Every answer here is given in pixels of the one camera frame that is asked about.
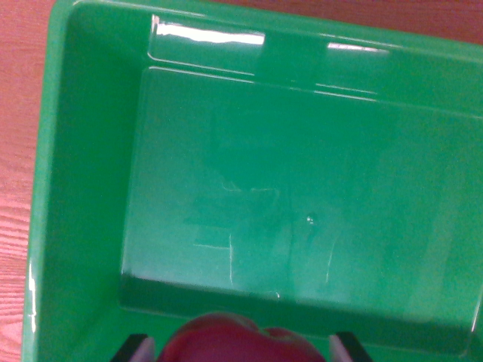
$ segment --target table surface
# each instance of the table surface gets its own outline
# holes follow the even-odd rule
[[[220,0],[483,44],[483,2]],[[54,0],[0,0],[0,362],[20,360],[30,200],[48,15]]]

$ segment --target red object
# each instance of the red object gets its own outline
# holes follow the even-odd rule
[[[240,315],[213,313],[182,326],[157,362],[325,362],[306,339],[284,328],[259,330]]]

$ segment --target plastic bin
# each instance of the plastic bin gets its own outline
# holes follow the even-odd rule
[[[483,50],[202,2],[59,1],[23,361],[234,311],[483,360]]]

